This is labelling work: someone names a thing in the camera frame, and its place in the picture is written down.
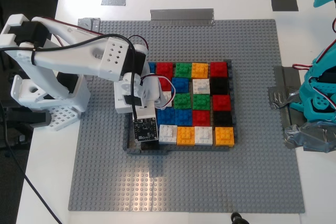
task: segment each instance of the red lego brick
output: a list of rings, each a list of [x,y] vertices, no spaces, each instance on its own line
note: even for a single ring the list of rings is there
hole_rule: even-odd
[[[156,73],[166,76],[169,80],[173,78],[173,64],[171,62],[159,62],[156,64]]]
[[[161,84],[162,91],[171,91],[172,90],[172,86],[170,85],[170,83],[166,79],[160,78],[159,81],[160,81],[160,84]]]
[[[211,62],[210,77],[226,77],[227,78],[227,63],[226,62]]]
[[[210,110],[193,110],[193,126],[211,126]]]
[[[212,104],[214,111],[231,111],[231,100],[228,94],[214,94]]]

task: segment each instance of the cable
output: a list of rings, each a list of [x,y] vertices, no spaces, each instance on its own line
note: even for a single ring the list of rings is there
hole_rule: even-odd
[[[163,105],[162,107],[155,107],[156,109],[160,109],[160,110],[161,109],[165,109],[169,105],[169,103],[171,103],[174,100],[174,98],[175,98],[175,94],[176,94],[175,86],[173,85],[173,83],[166,76],[161,76],[159,74],[154,74],[154,73],[153,74],[147,74],[146,76],[141,77],[141,82],[146,77],[158,77],[158,78],[166,79],[169,82],[169,84],[172,86],[172,88],[174,89],[174,93],[173,93],[172,97],[169,99],[169,101],[167,101],[167,103],[165,105]]]
[[[329,49],[335,45],[336,39],[321,53],[321,55],[317,58],[316,63],[319,63],[319,61],[322,59],[322,57],[329,51]]]
[[[312,87],[316,92],[318,92],[321,96],[323,96],[324,98],[326,98],[329,103],[333,106],[333,108],[336,110],[336,104],[324,93],[322,93],[320,90],[318,90],[317,88],[315,87]]]
[[[314,78],[313,76],[311,76],[308,80],[309,84],[310,84],[310,80]],[[317,89],[316,87],[312,87],[312,89],[314,89],[316,92],[318,92],[321,96],[323,96],[324,98],[327,99],[327,101],[332,105],[332,107],[336,110],[336,104],[324,93],[322,93],[319,89]]]
[[[334,33],[336,33],[336,30],[335,30],[335,23],[336,23],[336,18],[335,18],[334,21],[332,22],[332,30],[334,31]]]
[[[54,35],[54,37],[57,39],[57,41],[58,41],[58,43],[61,45],[61,47],[63,47],[64,45],[63,45],[61,39],[60,39],[56,34],[53,34],[53,35]]]
[[[332,30],[334,31],[334,33],[336,33],[335,23],[336,23],[336,18],[332,22]],[[336,44],[336,39],[323,51],[323,53],[321,53],[321,55],[317,58],[316,63],[318,63],[322,59],[322,57],[329,51],[329,49],[335,44]],[[297,69],[297,70],[309,70],[309,68],[311,68],[312,66],[313,65],[293,64],[292,68]]]
[[[29,184],[29,186],[32,188],[32,190],[34,191],[34,193],[37,195],[37,197],[41,200],[41,202],[43,203],[43,205],[47,208],[47,210],[49,211],[49,213],[53,216],[53,218],[57,221],[57,223],[62,224],[62,222],[57,218],[57,216],[55,215],[55,213],[51,210],[51,208],[48,206],[48,204],[45,202],[45,200],[43,199],[43,197],[41,196],[41,194],[36,190],[36,188],[34,187],[34,185],[30,182],[29,178],[27,177],[25,171],[22,169],[22,167],[20,166],[14,152],[12,151],[9,142],[8,142],[8,136],[7,136],[7,121],[6,121],[6,115],[5,115],[5,110],[4,107],[2,106],[2,103],[0,101],[0,113],[1,113],[1,117],[3,120],[3,127],[4,127],[4,139],[5,139],[5,144],[6,147],[8,148],[10,154],[12,155],[15,164],[17,165],[17,167],[19,168],[19,170],[21,171],[21,173],[23,174],[23,176],[25,177],[25,180],[27,181],[27,183]]]
[[[74,28],[78,28],[80,30],[86,31],[86,32],[91,33],[91,34],[103,35],[103,34],[98,33],[96,31],[91,31],[89,29],[86,29],[86,28],[83,28],[83,27],[80,27],[80,26],[76,26],[76,25],[73,25],[73,24],[70,24],[70,23],[66,23],[66,22],[63,22],[63,21],[60,21],[60,20],[57,20],[57,19],[54,19],[54,18],[49,18],[49,17],[41,17],[41,18],[51,20],[51,21],[54,21],[54,22],[57,22],[57,23],[60,23],[60,24],[66,25],[66,26],[71,26],[71,27],[74,27]]]
[[[297,70],[309,70],[313,65],[304,65],[304,64],[293,64],[292,68],[297,69]]]
[[[135,110],[135,101],[134,101],[134,77],[135,77],[135,56],[136,56],[136,50],[135,50],[134,45],[132,44],[132,42],[129,41],[126,37],[124,37],[122,35],[119,35],[119,34],[104,34],[104,35],[100,35],[100,36],[97,36],[95,38],[88,39],[88,40],[82,41],[80,43],[69,45],[69,46],[52,47],[52,48],[36,48],[36,52],[51,52],[51,51],[61,51],[61,50],[71,49],[71,48],[83,46],[85,44],[94,42],[94,41],[99,40],[99,39],[110,38],[110,37],[116,37],[116,38],[120,38],[122,40],[125,40],[129,44],[129,46],[130,46],[130,48],[132,50],[133,61],[132,61],[132,75],[131,75],[131,103],[132,103],[132,111],[133,111],[134,120],[137,120],[137,115],[136,115],[136,110]],[[0,48],[0,52],[1,51],[15,51],[15,50],[34,51],[34,48],[32,48],[32,47],[7,47],[7,48]]]
[[[139,37],[139,38],[141,38],[144,42],[145,42],[145,44],[146,44],[146,47],[147,47],[147,50],[149,49],[149,47],[148,47],[148,43],[147,43],[147,40],[145,40],[145,38],[144,37],[142,37],[142,36],[140,36],[140,35],[132,35],[131,37],[129,37],[128,39],[130,39],[130,38],[132,38],[132,37]]]

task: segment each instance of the orange lego brick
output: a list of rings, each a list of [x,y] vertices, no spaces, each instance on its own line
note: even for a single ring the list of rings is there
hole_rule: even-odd
[[[207,79],[208,78],[208,64],[207,63],[193,63],[191,70],[192,79]]]
[[[215,146],[229,146],[235,145],[233,134],[233,127],[215,127]]]
[[[177,145],[195,145],[195,128],[177,127]]]

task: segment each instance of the white table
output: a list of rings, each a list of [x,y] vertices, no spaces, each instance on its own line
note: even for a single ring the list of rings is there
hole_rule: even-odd
[[[101,0],[59,0],[56,18],[77,24],[78,18],[150,20],[150,9],[213,8],[215,19],[264,19],[277,22],[282,64],[308,64],[334,40],[331,23],[334,3],[313,8],[313,0],[298,0],[299,12],[272,12],[270,0],[127,0],[126,6],[101,6]],[[69,212],[72,169],[79,122],[56,133],[36,129],[27,175],[63,223],[230,223],[230,214],[187,212]],[[251,224],[316,224],[336,219],[336,152],[296,150],[305,214],[243,214]],[[18,224],[55,223],[42,203],[24,183]]]

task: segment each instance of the black cord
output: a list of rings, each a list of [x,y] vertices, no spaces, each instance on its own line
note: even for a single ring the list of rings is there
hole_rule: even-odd
[[[135,51],[134,45],[132,44],[132,42],[129,39],[127,39],[126,37],[124,37],[120,34],[104,34],[104,35],[100,35],[100,36],[97,36],[95,38],[88,39],[88,40],[82,41],[80,43],[69,45],[69,46],[53,47],[53,48],[36,48],[35,50],[36,50],[36,52],[61,51],[61,50],[75,48],[75,47],[80,47],[80,46],[83,46],[85,44],[94,42],[96,40],[109,38],[109,37],[116,37],[116,38],[120,38],[122,40],[125,40],[132,50],[133,61],[132,61],[132,75],[131,75],[131,103],[132,103],[132,111],[133,111],[134,120],[137,120],[137,115],[136,115],[136,110],[135,110],[135,101],[134,101],[134,77],[135,77],[135,55],[136,55],[136,51]],[[31,48],[31,47],[0,48],[0,52],[1,51],[15,51],[15,50],[34,51],[34,48]]]
[[[128,39],[130,39],[130,38],[132,38],[132,37],[139,37],[140,39],[142,39],[142,40],[145,42],[145,44],[146,44],[146,48],[147,48],[147,50],[149,49],[148,42],[147,42],[147,40],[146,40],[144,37],[142,37],[142,36],[136,34],[136,35],[132,35],[132,36],[130,36]]]
[[[19,170],[21,171],[21,173],[23,174],[23,176],[25,177],[25,180],[27,181],[27,183],[29,184],[29,186],[32,188],[32,190],[34,191],[34,193],[37,195],[37,197],[42,201],[43,205],[48,209],[49,213],[53,216],[53,218],[57,221],[57,223],[62,224],[62,222],[57,218],[57,216],[55,215],[55,213],[51,210],[51,208],[48,206],[48,204],[45,202],[45,200],[42,198],[41,194],[36,190],[36,188],[34,187],[34,185],[30,182],[29,178],[27,177],[25,171],[22,169],[22,167],[20,166],[14,152],[12,151],[9,142],[8,142],[8,136],[7,136],[7,121],[6,121],[6,115],[5,115],[5,110],[4,107],[2,106],[2,103],[0,101],[0,113],[1,113],[1,117],[2,117],[2,121],[3,121],[3,127],[4,127],[4,139],[5,139],[5,144],[6,147],[8,148],[10,154],[12,155],[15,164],[17,165],[17,167],[19,168]]]

